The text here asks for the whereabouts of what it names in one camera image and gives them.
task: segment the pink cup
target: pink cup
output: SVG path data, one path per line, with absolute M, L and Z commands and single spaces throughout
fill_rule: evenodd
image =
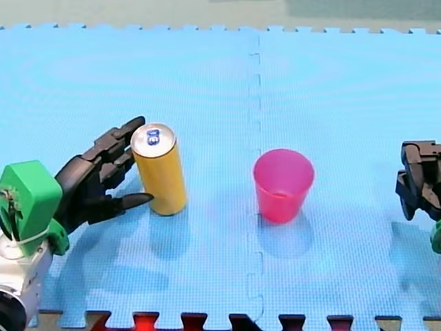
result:
M 314 181 L 311 162 L 298 152 L 270 150 L 254 166 L 260 213 L 268 221 L 291 221 L 302 207 Z

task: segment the aluminum can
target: aluminum can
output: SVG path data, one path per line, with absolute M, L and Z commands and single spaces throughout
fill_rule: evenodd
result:
M 130 140 L 144 190 L 154 196 L 150 208 L 159 215 L 180 212 L 187 205 L 176 135 L 164 124 L 138 128 Z

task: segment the pull tab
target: pull tab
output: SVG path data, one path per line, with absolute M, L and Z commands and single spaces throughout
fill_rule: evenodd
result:
M 155 146 L 159 144 L 159 130 L 151 129 L 147 131 L 147 143 L 149 146 Z

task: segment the foam puzzle mat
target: foam puzzle mat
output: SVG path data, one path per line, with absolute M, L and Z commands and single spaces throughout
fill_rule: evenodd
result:
M 176 132 L 189 194 L 172 218 L 137 208 L 78 229 L 41 309 L 62 311 L 66 328 L 87 311 L 111 312 L 109 328 L 158 312 L 160 329 L 205 313 L 206 330 L 230 329 L 230 314 L 266 331 L 281 314 L 305 315 L 304 330 L 328 330 L 329 315 L 352 316 L 353 330 L 441 317 L 433 222 L 405 221 L 394 192 L 401 143 L 439 138 L 441 36 L 382 32 L 0 30 L 1 167 L 39 159 L 55 174 L 143 115 Z M 307 156 L 316 180 L 296 221 L 270 226 L 252 166 L 280 147 Z M 141 190 L 134 167 L 112 194 Z

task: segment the green robot part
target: green robot part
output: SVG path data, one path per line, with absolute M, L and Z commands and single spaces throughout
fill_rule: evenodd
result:
M 61 186 L 39 161 L 7 165 L 0 178 L 1 229 L 32 256 L 45 240 L 53 254 L 69 249 L 68 234 L 55 219 L 63 196 Z
M 441 254 L 441 221 L 437 221 L 433 226 L 430 234 L 430 242 L 432 244 L 432 250 L 435 253 Z

